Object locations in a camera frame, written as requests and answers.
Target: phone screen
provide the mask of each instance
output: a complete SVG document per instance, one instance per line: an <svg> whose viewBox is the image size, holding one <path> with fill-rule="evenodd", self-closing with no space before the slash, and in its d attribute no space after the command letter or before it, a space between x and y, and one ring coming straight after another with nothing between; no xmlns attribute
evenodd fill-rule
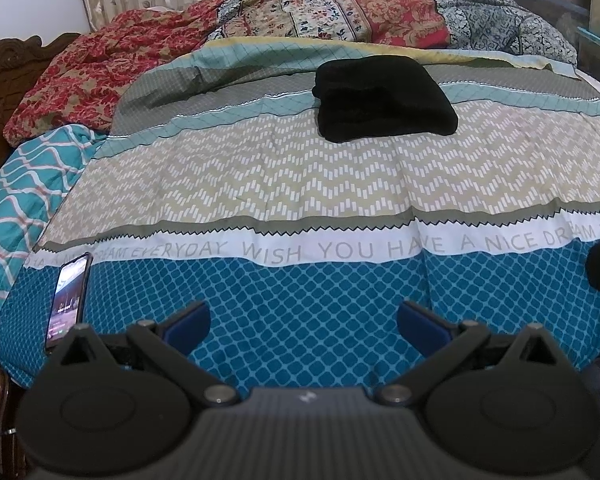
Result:
<svg viewBox="0 0 600 480"><path fill-rule="evenodd" d="M82 301L89 255L65 264L60 269L51 316L46 329L46 342L55 343L76 323Z"/></svg>

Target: gray fabric stripe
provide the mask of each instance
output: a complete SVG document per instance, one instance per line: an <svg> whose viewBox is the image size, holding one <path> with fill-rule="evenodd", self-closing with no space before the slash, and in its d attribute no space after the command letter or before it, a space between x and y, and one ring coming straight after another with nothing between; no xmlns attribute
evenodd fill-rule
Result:
<svg viewBox="0 0 600 480"><path fill-rule="evenodd" d="M401 227L418 218L425 224L456 222L468 226L493 225L503 227L533 218L550 218L560 211L578 212L585 214L600 213L600 202L579 203L553 200L548 204L533 205L516 211L490 215L485 212L464 213L457 210L419 211L409 208L397 215L387 216L350 216L325 217L309 216L295 221L261 221L250 216L234 216L205 224L186 222L160 221L153 225L125 225L115 227L97 236L79 238L68 243L59 244L49 241L42 246L36 246L33 252L47 250L51 252L64 251L82 244L91 244L124 236L147 238L157 232L175 234L205 234L213 231L232 229L253 229L260 234L292 235L311 230L331 228L336 230L383 229Z"/></svg>
<svg viewBox="0 0 600 480"><path fill-rule="evenodd" d="M259 66L147 72L120 98L109 136L128 136L165 124L177 115L193 115L253 101L266 94L313 87L314 72L286 75L288 72L285 68Z"/></svg>
<svg viewBox="0 0 600 480"><path fill-rule="evenodd" d="M550 70L534 68L480 67L465 65L427 65L437 83L475 82L502 88L553 94L561 97L600 99L600 94L586 81L564 77Z"/></svg>

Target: headboard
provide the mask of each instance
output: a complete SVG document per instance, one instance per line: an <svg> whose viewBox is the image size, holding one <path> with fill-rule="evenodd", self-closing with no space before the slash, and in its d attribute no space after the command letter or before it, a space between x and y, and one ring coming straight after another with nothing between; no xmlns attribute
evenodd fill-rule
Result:
<svg viewBox="0 0 600 480"><path fill-rule="evenodd" d="M78 36L68 32L47 46L39 36L0 40L0 167L13 151L2 136L5 123L51 60Z"/></svg>

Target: black fabric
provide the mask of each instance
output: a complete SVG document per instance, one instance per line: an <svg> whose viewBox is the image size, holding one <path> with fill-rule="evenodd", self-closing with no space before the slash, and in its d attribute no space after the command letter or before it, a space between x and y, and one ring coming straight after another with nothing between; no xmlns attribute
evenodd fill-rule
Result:
<svg viewBox="0 0 600 480"><path fill-rule="evenodd" d="M315 72L318 129L331 142L458 129L445 93L416 60L371 56L328 61Z"/></svg>

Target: wooden bed frame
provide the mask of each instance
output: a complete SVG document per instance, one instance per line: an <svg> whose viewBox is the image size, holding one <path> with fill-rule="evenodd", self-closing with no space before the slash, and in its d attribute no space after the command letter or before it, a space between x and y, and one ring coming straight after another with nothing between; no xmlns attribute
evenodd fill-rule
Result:
<svg viewBox="0 0 600 480"><path fill-rule="evenodd" d="M51 60L78 36L68 32L47 46L42 46L39 36L0 40L0 167L13 152L2 136L5 123Z"/></svg>
<svg viewBox="0 0 600 480"><path fill-rule="evenodd" d="M13 153L2 136L5 123L51 60L62 52L79 34L67 33L51 44L33 36L26 41L0 40L0 167ZM15 413L24 390L10 380L0 368L0 434L13 428ZM16 435L0 438L0 473L5 479L23 478L27 471L24 453Z"/></svg>

